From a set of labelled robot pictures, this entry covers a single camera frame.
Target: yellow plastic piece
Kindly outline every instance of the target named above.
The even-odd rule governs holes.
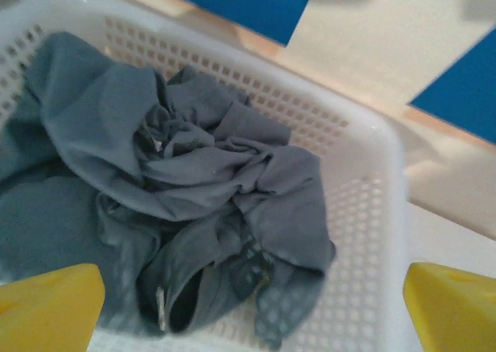
[[[85,352],[104,297],[93,264],[1,286],[0,351]]]
[[[496,279],[416,263],[403,296],[425,352],[496,352]]]

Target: gray cloth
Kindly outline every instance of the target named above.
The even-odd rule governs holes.
[[[53,34],[2,135],[3,274],[96,263],[100,324],[133,333],[196,330],[258,288],[278,348],[335,255],[319,159],[289,136],[189,67],[166,82]]]

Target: laundry basket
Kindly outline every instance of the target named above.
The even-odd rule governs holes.
[[[16,109],[22,71],[42,39],[66,30],[110,57],[169,78],[186,64],[249,93],[322,158],[329,234],[338,255],[312,316],[283,351],[398,352],[408,314],[402,151],[380,117],[247,52],[124,0],[22,0],[0,12],[0,121]],[[185,338],[138,340],[96,330],[90,351],[259,351],[253,303]]]

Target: white surface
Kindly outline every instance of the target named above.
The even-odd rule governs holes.
[[[412,262],[428,261],[496,278],[496,241],[449,220],[410,205],[410,255]],[[412,322],[409,352],[422,352]]]
[[[408,315],[401,297],[408,263],[405,178],[401,145],[380,116],[121,0],[24,0],[0,14],[0,25],[3,120],[15,108],[22,66],[44,35],[61,29],[115,59],[152,65],[166,77],[191,64],[250,93],[261,112],[293,128],[293,143],[321,156],[330,234],[339,251],[313,316],[283,351],[397,352],[405,345]],[[253,336],[252,305],[184,343],[199,340],[221,350],[266,349]],[[155,343],[96,333],[91,350],[128,351],[137,343],[150,351],[175,345],[170,339]],[[198,348],[206,346],[197,344]]]
[[[496,238],[494,148],[414,121],[406,105],[493,28],[494,0],[310,0],[285,49],[185,2],[136,1],[389,116],[406,147],[412,200]]]

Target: clothing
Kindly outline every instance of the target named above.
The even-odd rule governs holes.
[[[190,67],[166,82],[53,34],[2,137],[3,272],[95,263],[101,325],[132,333],[191,332],[260,285],[256,332],[278,348],[336,252],[319,159],[290,134]]]

